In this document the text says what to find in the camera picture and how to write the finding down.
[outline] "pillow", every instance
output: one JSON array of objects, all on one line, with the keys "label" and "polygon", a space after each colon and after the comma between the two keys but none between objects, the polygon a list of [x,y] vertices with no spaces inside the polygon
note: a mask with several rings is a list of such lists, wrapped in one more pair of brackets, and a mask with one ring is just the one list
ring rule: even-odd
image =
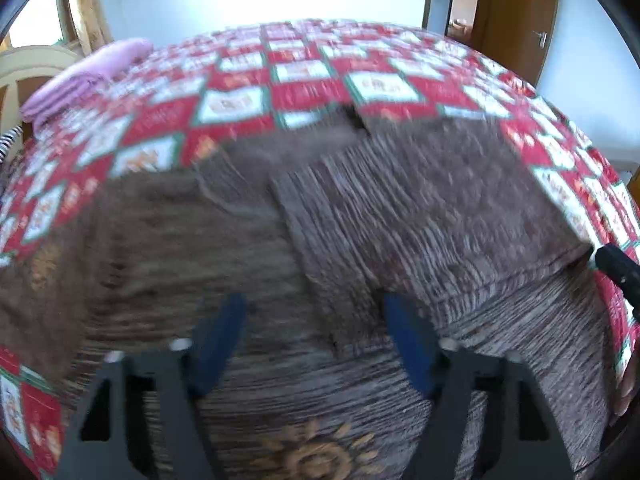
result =
[{"label": "pillow", "polygon": [[15,144],[15,141],[21,135],[22,127],[16,126],[15,128],[0,136],[0,167],[4,163],[6,156],[9,155],[9,152],[11,151],[12,146]]}]

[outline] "window frame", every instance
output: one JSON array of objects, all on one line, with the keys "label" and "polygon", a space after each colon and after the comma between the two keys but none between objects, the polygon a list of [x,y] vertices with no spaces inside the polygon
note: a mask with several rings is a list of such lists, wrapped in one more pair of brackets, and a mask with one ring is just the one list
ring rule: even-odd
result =
[{"label": "window frame", "polygon": [[[73,16],[71,15],[71,6],[69,0],[56,0],[56,9],[58,14],[58,21],[60,23],[60,30],[62,31],[62,39],[65,42],[64,46],[73,46],[75,43],[79,41],[78,32],[76,31],[76,25],[74,24]],[[4,50],[11,50],[13,45],[11,44],[11,35],[9,30],[7,30],[7,34],[0,44],[5,47]]]}]

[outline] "red patterned quilt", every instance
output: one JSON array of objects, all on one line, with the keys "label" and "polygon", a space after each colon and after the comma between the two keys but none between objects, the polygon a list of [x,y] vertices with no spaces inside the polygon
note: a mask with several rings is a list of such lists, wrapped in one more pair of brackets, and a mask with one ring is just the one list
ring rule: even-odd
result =
[{"label": "red patterned quilt", "polygon": [[[336,103],[391,120],[498,117],[549,198],[580,237],[615,242],[640,261],[637,208],[591,141],[499,64],[420,29],[348,20],[271,23],[203,34],[153,53],[62,114],[1,198],[0,263],[31,253],[130,171],[165,171],[209,155],[222,139],[312,123]],[[622,294],[594,278],[608,307],[620,375],[638,326]],[[46,382],[0,348],[0,427],[34,473],[52,478],[60,409]]]}]

